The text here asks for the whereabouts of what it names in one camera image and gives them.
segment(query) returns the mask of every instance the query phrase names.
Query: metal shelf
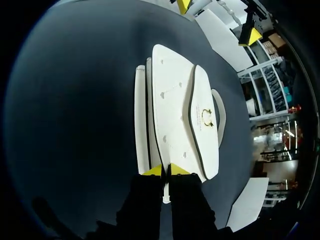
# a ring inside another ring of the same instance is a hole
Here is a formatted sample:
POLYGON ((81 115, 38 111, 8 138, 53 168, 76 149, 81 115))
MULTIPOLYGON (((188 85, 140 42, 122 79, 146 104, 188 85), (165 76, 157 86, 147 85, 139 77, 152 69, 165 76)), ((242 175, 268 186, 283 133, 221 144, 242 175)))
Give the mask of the metal shelf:
POLYGON ((241 84, 252 82, 257 100, 256 102, 260 112, 260 115, 250 117, 250 120, 267 120, 289 115, 289 106, 284 87, 274 67, 274 64, 279 64, 282 62, 282 58, 277 57, 272 59, 259 40, 251 46, 248 46, 247 49, 252 55, 253 59, 256 61, 257 65, 239 72, 238 76, 241 84), (272 74, 269 73, 267 75, 265 71, 272 71, 272 74), (269 97, 261 94, 261 92, 267 93, 269 97))

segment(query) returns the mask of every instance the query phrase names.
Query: dark gray floor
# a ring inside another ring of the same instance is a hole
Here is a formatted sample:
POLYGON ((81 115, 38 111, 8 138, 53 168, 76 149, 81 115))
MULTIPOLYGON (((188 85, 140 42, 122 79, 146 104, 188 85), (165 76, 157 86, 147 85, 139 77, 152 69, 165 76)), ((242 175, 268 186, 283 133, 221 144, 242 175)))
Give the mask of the dark gray floor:
MULTIPOLYGON (((16 189, 27 208, 33 197, 45 197, 81 236, 96 228, 96 219, 114 224, 138 171, 135 69, 162 44, 201 65, 225 104, 219 174, 203 184, 222 228, 248 181, 252 157, 237 74, 195 22, 150 3, 123 3, 66 3, 50 9, 30 33, 12 71, 4 112, 16 189)), ((160 237, 171 235, 170 205, 163 205, 160 237)))

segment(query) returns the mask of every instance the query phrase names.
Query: yellow bracket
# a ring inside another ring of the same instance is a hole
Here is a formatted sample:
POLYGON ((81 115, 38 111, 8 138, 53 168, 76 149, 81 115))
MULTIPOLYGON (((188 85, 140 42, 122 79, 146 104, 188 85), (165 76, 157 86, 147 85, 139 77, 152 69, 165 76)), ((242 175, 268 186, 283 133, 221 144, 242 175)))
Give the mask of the yellow bracket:
POLYGON ((253 44, 254 42, 256 42, 257 40, 259 40, 261 38, 262 38, 262 35, 258 32, 257 29, 255 29, 253 27, 251 30, 251 33, 250 33, 249 43, 248 44, 239 44, 239 46, 250 46, 251 44, 253 44))
POLYGON ((190 172, 182 169, 181 167, 175 165, 174 163, 171 163, 170 167, 171 167, 171 175, 177 175, 177 174, 188 175, 188 174, 190 174, 190 172))
POLYGON ((178 3, 180 13, 184 15, 189 9, 192 0, 176 0, 176 2, 178 3))
POLYGON ((146 176, 156 175, 156 176, 160 176, 161 177, 161 171, 162 171, 162 165, 160 164, 158 166, 155 166, 155 167, 151 168, 149 171, 146 171, 142 175, 146 175, 146 176))

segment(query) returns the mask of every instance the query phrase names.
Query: cardboard box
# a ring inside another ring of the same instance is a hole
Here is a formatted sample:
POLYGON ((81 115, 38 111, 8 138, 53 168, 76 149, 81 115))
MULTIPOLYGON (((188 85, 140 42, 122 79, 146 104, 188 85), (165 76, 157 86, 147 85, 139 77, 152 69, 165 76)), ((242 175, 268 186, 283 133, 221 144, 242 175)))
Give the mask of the cardboard box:
POLYGON ((277 52, 277 49, 276 49, 274 46, 272 46, 272 47, 267 47, 265 50, 266 50, 267 53, 270 54, 270 55, 277 52))
POLYGON ((279 54, 278 54, 277 52, 275 52, 274 54, 271 54, 271 55, 270 55, 270 58, 271 58, 271 59, 275 59, 275 58, 277 58, 277 57, 279 57, 279 54))
POLYGON ((267 48, 272 48, 273 45, 270 41, 266 41, 264 43, 262 43, 262 45, 267 49, 267 48))
POLYGON ((277 33, 271 34, 268 38, 273 43, 273 45, 275 45, 275 47, 277 49, 279 49, 282 46, 286 45, 286 42, 277 33))

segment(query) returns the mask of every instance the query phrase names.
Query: shelf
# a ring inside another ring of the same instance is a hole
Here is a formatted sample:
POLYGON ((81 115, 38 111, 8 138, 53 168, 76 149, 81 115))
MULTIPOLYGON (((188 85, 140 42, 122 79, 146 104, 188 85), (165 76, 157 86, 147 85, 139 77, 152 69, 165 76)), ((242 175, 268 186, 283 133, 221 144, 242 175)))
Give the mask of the shelf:
POLYGON ((256 64, 238 73, 241 84, 252 84, 252 96, 257 116, 251 121, 266 120, 288 115, 288 102, 283 84, 274 64, 282 62, 281 57, 271 59, 263 44, 258 40, 246 48, 252 62, 256 64))
POLYGON ((268 53, 265 51, 264 47, 261 47, 262 44, 261 42, 258 40, 256 42, 254 42, 249 48, 251 48, 252 52, 254 53, 254 56, 257 59, 257 64, 261 64, 264 62, 267 62, 268 60, 270 60, 270 56, 268 55, 268 53))

